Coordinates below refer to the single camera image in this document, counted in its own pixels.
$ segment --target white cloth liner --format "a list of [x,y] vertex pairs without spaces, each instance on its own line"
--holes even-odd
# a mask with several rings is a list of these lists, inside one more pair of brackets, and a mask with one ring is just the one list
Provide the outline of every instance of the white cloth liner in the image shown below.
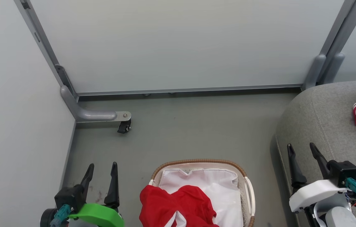
[[158,187],[172,194],[184,185],[197,186],[210,198],[217,213],[214,224],[219,227],[243,227],[238,176],[235,172],[199,169],[186,173],[181,169],[167,169],[163,171]]
[[185,217],[179,211],[175,211],[174,215],[167,222],[167,224],[164,225],[164,227],[171,227],[174,221],[176,221],[176,227],[187,226],[187,220],[185,219]]

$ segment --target metal bracket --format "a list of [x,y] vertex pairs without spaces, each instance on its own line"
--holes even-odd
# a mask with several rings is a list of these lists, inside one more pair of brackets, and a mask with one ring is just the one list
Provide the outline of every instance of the metal bracket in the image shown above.
[[67,73],[64,70],[63,66],[56,64],[54,65],[57,74],[59,75],[60,79],[62,80],[63,84],[70,90],[71,94],[73,95],[74,99],[77,98],[77,93],[71,85],[70,80],[68,79]]
[[128,122],[132,114],[127,111],[93,111],[81,108],[67,86],[61,86],[61,96],[77,123],[82,122]]
[[320,76],[321,69],[324,65],[325,55],[318,55],[314,58],[310,70],[308,71],[305,82],[303,83],[302,90],[314,87],[317,83],[318,76]]
[[24,2],[24,3],[21,2],[21,4],[22,4],[22,7],[24,7],[24,9],[30,9],[28,2]]
[[338,73],[339,68],[341,68],[342,62],[345,59],[343,53],[338,53],[332,58],[332,62],[328,65],[324,72],[324,75],[318,84],[330,84],[334,82],[335,76]]

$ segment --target sofa cushion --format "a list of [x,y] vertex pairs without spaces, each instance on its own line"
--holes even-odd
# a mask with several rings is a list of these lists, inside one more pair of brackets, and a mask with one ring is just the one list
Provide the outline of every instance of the sofa cushion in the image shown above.
[[[300,93],[286,108],[276,128],[276,141],[290,187],[286,145],[291,143],[300,169],[308,182],[322,179],[309,143],[313,142],[327,160],[351,161],[356,165],[356,126],[352,108],[356,81],[325,84]],[[305,226],[304,214],[299,214]]]

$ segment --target laundry basket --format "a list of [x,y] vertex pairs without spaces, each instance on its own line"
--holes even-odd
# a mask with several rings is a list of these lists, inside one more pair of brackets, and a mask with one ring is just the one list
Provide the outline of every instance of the laundry basket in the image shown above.
[[235,172],[238,176],[237,187],[240,190],[244,227],[253,226],[255,220],[255,196],[252,184],[245,171],[236,163],[217,159],[191,159],[167,162],[154,171],[149,185],[158,187],[163,171],[167,169],[181,169],[187,173],[198,169],[224,169]]

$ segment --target metal frame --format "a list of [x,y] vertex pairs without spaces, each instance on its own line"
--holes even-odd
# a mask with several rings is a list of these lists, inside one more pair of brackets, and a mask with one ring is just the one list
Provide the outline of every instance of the metal frame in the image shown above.
[[70,90],[65,85],[61,86],[60,94],[77,123],[126,122],[132,118],[132,114],[127,111],[90,111],[83,109],[77,104]]
[[318,84],[328,84],[334,82],[338,69],[341,67],[345,55],[340,55],[349,36],[356,27],[356,0],[354,1],[348,15],[345,17],[331,47],[327,53],[327,60],[321,70]]
[[202,92],[202,91],[229,91],[229,90],[250,90],[250,89],[276,89],[276,88],[299,88],[302,84],[278,84],[261,86],[239,86],[239,87],[219,87],[200,89],[165,89],[165,90],[130,90],[130,91],[108,91],[108,92],[82,92],[78,96],[100,96],[100,95],[136,95],[136,94],[156,94],[156,93],[176,93],[176,92]]
[[344,0],[344,3],[328,33],[320,54],[314,58],[314,61],[308,71],[304,84],[279,84],[268,86],[243,86],[243,87],[225,87],[225,88],[205,88],[205,89],[166,89],[166,90],[138,90],[127,92],[82,92],[76,93],[73,85],[67,77],[67,73],[56,58],[56,55],[49,43],[44,29],[39,22],[38,16],[30,0],[14,0],[21,11],[31,33],[35,36],[39,48],[44,54],[48,64],[51,66],[59,84],[66,85],[75,99],[78,96],[93,95],[129,95],[145,93],[164,93],[164,92],[194,92],[194,91],[216,91],[216,90],[245,90],[245,89],[269,89],[283,87],[302,87],[302,90],[315,86],[316,84],[332,83],[341,67],[345,54],[341,53],[346,41],[356,26],[356,0]]
[[356,0],[345,0],[325,40],[320,55],[314,59],[302,90],[311,88],[316,84],[334,82],[334,78],[345,59],[345,54],[341,53],[341,50],[355,26]]
[[132,118],[130,112],[90,111],[81,108],[77,104],[78,95],[68,79],[65,69],[59,64],[30,0],[14,0],[14,2],[17,5],[18,10],[21,12],[29,30],[33,34],[34,39],[48,62],[56,80],[61,86],[61,97],[76,122],[128,122],[127,124],[121,124],[123,127],[120,128],[119,131],[122,132],[125,127],[127,129],[125,132],[129,131],[130,120]]

